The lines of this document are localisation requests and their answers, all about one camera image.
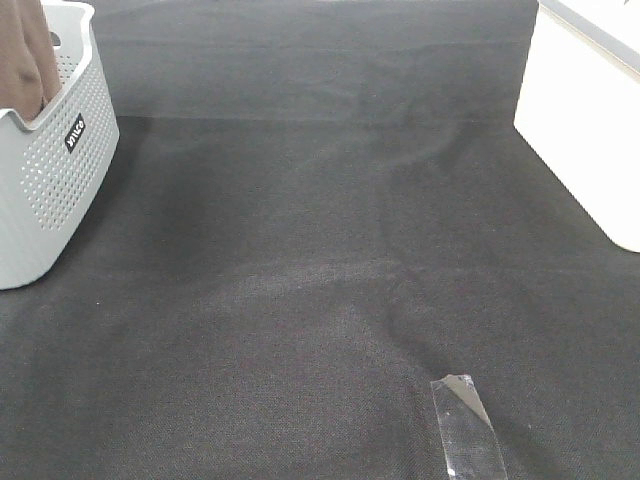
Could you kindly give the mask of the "brown microfibre towel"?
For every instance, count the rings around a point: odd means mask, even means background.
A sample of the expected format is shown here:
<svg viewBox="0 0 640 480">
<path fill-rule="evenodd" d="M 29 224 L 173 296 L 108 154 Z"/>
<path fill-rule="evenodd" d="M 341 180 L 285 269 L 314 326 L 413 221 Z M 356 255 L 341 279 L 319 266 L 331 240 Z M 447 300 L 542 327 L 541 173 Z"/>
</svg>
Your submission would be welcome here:
<svg viewBox="0 0 640 480">
<path fill-rule="evenodd" d="M 1 3 L 1 107 L 33 121 L 61 89 L 39 0 Z"/>
</svg>

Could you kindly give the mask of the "black fabric table cover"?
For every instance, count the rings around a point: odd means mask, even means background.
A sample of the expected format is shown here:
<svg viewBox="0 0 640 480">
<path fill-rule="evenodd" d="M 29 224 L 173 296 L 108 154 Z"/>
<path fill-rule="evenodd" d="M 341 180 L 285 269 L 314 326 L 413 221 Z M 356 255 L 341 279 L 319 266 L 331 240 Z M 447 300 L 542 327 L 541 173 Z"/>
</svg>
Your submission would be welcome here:
<svg viewBox="0 0 640 480">
<path fill-rule="evenodd" d="M 1 296 L 5 479 L 639 475 L 639 258 L 515 131 L 533 1 L 98 1 L 120 139 Z"/>
</svg>

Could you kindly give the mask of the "clear adhesive tape strip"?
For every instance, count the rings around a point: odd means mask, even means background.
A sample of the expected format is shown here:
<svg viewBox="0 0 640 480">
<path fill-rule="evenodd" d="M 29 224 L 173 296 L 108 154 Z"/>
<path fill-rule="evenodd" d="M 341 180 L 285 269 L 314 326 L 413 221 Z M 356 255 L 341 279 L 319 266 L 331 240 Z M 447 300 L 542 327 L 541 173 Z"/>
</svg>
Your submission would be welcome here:
<svg viewBox="0 0 640 480">
<path fill-rule="evenodd" d="M 430 382 L 447 475 L 453 480 L 507 480 L 491 420 L 467 374 Z"/>
</svg>

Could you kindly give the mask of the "grey perforated plastic basket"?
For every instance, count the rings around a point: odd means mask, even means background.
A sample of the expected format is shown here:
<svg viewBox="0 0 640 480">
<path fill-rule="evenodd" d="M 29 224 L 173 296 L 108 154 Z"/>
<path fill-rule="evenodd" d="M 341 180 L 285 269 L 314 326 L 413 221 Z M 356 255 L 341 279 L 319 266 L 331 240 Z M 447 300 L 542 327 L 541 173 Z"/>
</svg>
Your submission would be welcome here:
<svg viewBox="0 0 640 480">
<path fill-rule="evenodd" d="M 1 112 L 1 287 L 30 284 L 56 262 L 91 206 L 119 140 L 86 3 L 42 4 L 61 89 L 25 122 Z"/>
</svg>

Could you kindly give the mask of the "white plastic storage box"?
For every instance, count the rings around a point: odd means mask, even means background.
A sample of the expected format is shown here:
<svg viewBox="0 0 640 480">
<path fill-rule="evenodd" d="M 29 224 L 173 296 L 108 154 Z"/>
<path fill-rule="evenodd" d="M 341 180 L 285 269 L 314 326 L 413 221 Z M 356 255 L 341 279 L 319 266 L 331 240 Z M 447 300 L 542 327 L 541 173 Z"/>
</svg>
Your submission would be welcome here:
<svg viewBox="0 0 640 480">
<path fill-rule="evenodd" d="M 514 126 L 604 234 L 638 251 L 638 2 L 539 2 Z"/>
</svg>

